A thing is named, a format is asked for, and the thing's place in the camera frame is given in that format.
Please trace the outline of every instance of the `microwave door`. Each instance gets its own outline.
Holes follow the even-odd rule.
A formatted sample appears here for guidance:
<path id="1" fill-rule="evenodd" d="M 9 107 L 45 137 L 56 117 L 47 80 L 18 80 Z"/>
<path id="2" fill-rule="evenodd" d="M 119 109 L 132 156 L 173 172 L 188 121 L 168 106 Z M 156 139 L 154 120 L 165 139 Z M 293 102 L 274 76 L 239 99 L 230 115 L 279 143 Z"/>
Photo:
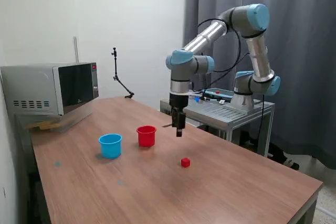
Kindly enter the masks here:
<path id="1" fill-rule="evenodd" d="M 58 68 L 64 114 L 94 99 L 91 64 Z"/>

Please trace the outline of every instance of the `microwave oven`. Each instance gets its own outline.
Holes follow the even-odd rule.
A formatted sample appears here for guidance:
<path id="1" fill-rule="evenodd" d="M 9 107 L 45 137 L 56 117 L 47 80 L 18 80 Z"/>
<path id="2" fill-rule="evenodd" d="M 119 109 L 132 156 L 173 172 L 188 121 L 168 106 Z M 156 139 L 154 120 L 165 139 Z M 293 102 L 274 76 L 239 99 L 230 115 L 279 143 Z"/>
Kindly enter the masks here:
<path id="1" fill-rule="evenodd" d="M 9 112 L 65 115 L 98 97 L 97 64 L 0 67 Z"/>

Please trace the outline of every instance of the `gray curtain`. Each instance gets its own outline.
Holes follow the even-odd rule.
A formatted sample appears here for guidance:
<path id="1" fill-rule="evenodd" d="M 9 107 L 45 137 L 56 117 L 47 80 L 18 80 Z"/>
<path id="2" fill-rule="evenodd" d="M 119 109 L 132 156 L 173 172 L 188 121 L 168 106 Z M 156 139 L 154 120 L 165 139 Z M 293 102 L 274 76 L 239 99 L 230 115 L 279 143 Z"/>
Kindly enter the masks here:
<path id="1" fill-rule="evenodd" d="M 336 7 L 333 0 L 187 0 L 185 42 L 197 34 L 197 23 L 228 8 L 263 3 L 270 10 L 266 32 L 270 65 L 281 77 L 279 92 L 267 101 L 276 104 L 271 141 L 290 154 L 312 155 L 336 169 Z M 236 58 L 233 34 L 218 40 L 207 54 L 216 69 Z M 243 41 L 243 53 L 247 47 Z M 237 67 L 251 70 L 248 57 Z M 214 80 L 219 74 L 207 77 Z M 234 71 L 213 87 L 232 89 Z"/>

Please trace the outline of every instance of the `metal cart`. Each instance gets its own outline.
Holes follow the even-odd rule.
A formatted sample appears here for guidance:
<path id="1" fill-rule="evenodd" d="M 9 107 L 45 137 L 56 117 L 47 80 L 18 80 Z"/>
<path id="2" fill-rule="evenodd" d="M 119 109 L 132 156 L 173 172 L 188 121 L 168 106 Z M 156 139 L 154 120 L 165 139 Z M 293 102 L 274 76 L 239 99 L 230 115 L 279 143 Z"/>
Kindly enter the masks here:
<path id="1" fill-rule="evenodd" d="M 254 109 L 245 112 L 232 108 L 229 103 L 220 104 L 218 101 L 202 101 L 202 103 L 199 103 L 190 98 L 188 106 L 184 108 L 184 112 L 187 118 L 214 127 L 222 131 L 220 137 L 239 144 L 239 128 L 261 117 L 263 104 L 258 100 L 254 100 L 254 102 Z M 257 150 L 258 154 L 265 157 L 268 154 L 274 109 L 274 103 L 265 102 Z M 170 110 L 169 99 L 161 99 L 160 111 L 166 113 L 170 112 Z"/>

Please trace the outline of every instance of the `plastic cup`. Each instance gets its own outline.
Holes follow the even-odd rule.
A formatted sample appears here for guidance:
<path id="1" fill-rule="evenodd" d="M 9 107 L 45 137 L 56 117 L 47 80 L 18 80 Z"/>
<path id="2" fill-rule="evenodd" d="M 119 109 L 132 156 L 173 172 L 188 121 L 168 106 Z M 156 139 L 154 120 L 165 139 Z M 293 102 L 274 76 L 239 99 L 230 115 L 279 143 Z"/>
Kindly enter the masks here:
<path id="1" fill-rule="evenodd" d="M 141 126 L 137 128 L 139 145 L 142 147 L 151 147 L 155 144 L 155 131 L 154 126 Z"/>
<path id="2" fill-rule="evenodd" d="M 101 155 L 104 158 L 117 158 L 121 154 L 122 136 L 119 134 L 106 134 L 101 136 L 98 141 L 101 146 Z"/>

